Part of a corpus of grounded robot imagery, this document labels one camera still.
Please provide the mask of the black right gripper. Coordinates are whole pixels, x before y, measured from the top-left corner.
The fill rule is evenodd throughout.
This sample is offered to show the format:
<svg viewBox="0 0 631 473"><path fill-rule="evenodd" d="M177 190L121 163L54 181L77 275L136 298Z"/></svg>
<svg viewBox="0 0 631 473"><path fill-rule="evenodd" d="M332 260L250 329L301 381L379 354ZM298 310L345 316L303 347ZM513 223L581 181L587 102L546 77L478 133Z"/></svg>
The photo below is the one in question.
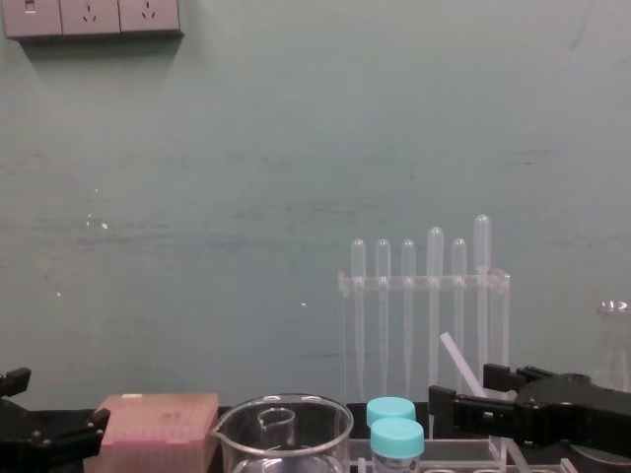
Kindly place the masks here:
<svg viewBox="0 0 631 473"><path fill-rule="evenodd" d="M429 387L435 437L514 437L516 443L534 447L563 441L587 447L630 445L630 394L594 384L586 375L543 378L543 370L535 367L512 371L486 364L483 387L518 394L513 403Z"/></svg>

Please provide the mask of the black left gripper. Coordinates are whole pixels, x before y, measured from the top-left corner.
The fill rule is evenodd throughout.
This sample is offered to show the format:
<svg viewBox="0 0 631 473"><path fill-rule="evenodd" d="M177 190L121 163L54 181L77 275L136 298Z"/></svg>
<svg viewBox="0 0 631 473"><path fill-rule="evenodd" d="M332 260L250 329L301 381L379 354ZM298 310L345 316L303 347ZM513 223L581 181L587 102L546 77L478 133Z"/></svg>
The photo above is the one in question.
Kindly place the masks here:
<svg viewBox="0 0 631 473"><path fill-rule="evenodd" d="M0 375L1 471L48 472L99 454L110 411L29 410L5 397L28 389L32 371L18 368Z"/></svg>

